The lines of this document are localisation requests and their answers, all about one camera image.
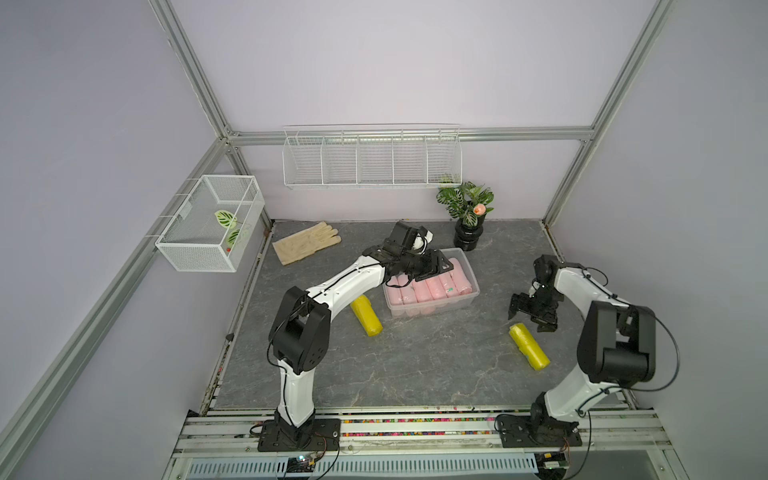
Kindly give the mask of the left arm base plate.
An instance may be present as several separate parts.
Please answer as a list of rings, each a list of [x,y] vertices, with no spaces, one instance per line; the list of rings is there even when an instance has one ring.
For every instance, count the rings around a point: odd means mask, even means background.
[[[341,421],[336,418],[310,418],[299,427],[282,418],[266,421],[261,428],[259,452],[338,451]]]

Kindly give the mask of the yellow trash bag roll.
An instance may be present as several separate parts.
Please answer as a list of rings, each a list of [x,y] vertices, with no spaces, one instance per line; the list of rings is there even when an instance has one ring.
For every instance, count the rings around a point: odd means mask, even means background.
[[[367,296],[359,296],[350,304],[350,307],[369,337],[377,336],[382,332],[383,326]]]
[[[550,359],[523,323],[512,325],[509,335],[535,371],[541,371],[550,365]]]

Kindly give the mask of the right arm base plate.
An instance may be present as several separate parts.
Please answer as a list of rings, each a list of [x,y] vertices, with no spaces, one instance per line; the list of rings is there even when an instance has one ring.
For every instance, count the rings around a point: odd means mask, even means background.
[[[583,445],[577,422],[547,418],[534,421],[530,416],[501,414],[495,418],[503,448],[565,448]]]

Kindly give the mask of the pink roll with green sticker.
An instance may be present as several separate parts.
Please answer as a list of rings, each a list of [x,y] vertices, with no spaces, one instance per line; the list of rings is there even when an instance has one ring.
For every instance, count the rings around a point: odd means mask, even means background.
[[[414,281],[413,290],[418,303],[431,302],[433,297],[425,281]]]

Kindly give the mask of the clear plastic storage box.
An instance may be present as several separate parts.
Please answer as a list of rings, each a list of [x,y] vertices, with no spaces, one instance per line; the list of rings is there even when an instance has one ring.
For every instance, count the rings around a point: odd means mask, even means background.
[[[426,303],[417,302],[416,304],[412,304],[412,305],[402,304],[399,306],[391,306],[387,299],[385,286],[386,285],[394,286],[395,284],[398,285],[398,277],[392,277],[389,281],[385,282],[385,284],[382,286],[382,290],[384,292],[386,305],[389,308],[393,317],[413,318],[413,317],[424,317],[424,316],[429,316],[434,314],[446,313],[451,310],[462,309],[470,306],[474,301],[474,299],[479,296],[479,293],[480,293],[479,283],[476,279],[476,276],[472,270],[471,265],[469,264],[469,261],[465,255],[465,252],[459,248],[442,249],[442,252],[445,254],[445,256],[448,259],[457,258],[461,262],[462,267],[466,273],[466,276],[472,283],[473,292],[467,295],[459,295],[453,298],[447,297],[442,300],[437,300],[437,301],[432,300],[431,302],[426,302]]]

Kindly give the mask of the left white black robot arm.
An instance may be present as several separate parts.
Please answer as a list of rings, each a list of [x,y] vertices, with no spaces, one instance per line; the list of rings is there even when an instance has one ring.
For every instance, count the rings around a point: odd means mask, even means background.
[[[439,249],[420,247],[413,251],[381,244],[364,250],[350,266],[323,283],[287,290],[268,336],[268,361],[280,374],[275,423],[292,437],[312,429],[315,369],[328,352],[332,322],[338,313],[399,275],[411,285],[453,269]]]

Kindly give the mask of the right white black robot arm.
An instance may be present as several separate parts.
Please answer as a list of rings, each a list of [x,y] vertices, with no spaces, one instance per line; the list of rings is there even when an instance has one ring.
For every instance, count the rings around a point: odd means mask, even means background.
[[[619,390],[656,393],[677,379],[681,355],[671,330],[652,309],[632,304],[594,280],[590,269],[563,262],[555,255],[534,260],[534,279],[526,293],[510,299],[509,317],[527,315],[539,332],[558,328],[558,308],[570,301],[584,320],[576,350],[576,366],[556,387],[541,393],[531,405],[533,429],[552,427],[567,432],[609,394]],[[662,328],[672,341],[675,370],[660,387],[638,388],[656,372],[656,329]]]

